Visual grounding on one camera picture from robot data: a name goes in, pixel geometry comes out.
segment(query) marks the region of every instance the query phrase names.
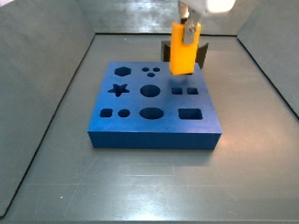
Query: small circular hole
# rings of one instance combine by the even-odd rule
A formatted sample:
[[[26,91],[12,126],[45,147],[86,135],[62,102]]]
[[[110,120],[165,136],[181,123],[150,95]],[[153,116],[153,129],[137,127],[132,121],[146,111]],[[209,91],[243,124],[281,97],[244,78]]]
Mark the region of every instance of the small circular hole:
[[[120,117],[128,117],[129,116],[129,110],[128,109],[120,109],[118,112],[117,112],[117,115]]]
[[[156,97],[160,92],[160,88],[154,85],[145,85],[140,88],[140,94],[145,97]]]
[[[144,72],[148,72],[148,71],[149,71],[149,68],[148,68],[148,67],[144,67],[144,68],[142,68],[142,71],[144,71]]]
[[[154,74],[153,73],[149,73],[146,76],[148,77],[154,77]]]

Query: circular hole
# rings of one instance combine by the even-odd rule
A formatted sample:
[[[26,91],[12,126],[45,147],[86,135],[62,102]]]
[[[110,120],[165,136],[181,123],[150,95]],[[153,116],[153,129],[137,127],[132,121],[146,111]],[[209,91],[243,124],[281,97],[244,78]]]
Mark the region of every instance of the circular hole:
[[[161,90],[154,85],[145,85],[140,89],[140,93],[145,97],[156,97],[160,94]]]
[[[120,117],[128,117],[129,116],[129,110],[128,109],[120,109],[118,112],[117,112],[117,115]]]
[[[144,68],[142,68],[142,71],[144,71],[144,72],[148,72],[148,71],[149,71],[149,68],[148,68],[148,67],[144,67]]]
[[[158,108],[142,108],[138,115],[148,120],[156,120],[164,116],[164,112]]]
[[[154,74],[153,73],[149,73],[146,76],[148,77],[154,77]]]

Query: yellow block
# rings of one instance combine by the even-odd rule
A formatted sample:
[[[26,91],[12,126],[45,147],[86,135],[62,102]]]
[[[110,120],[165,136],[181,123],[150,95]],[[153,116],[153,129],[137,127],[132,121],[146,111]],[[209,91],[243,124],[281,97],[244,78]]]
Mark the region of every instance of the yellow block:
[[[197,25],[190,45],[182,43],[182,28],[182,24],[172,24],[170,73],[173,75],[193,73],[193,64],[200,43],[201,25]]]

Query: metal floor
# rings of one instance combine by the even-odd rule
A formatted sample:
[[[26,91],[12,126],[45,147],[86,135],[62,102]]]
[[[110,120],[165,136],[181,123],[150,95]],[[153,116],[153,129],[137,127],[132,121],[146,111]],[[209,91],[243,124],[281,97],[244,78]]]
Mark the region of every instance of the metal floor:
[[[168,36],[96,36],[6,216],[9,221],[299,221],[299,125],[236,38],[209,42],[216,150],[93,149],[109,61],[158,61]]]

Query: blue foam block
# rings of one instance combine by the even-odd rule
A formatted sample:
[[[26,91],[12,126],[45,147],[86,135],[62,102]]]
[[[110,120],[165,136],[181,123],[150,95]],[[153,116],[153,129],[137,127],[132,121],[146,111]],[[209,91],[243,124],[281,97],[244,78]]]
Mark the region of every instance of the blue foam block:
[[[198,65],[110,62],[88,126],[94,148],[213,149],[221,129]]]

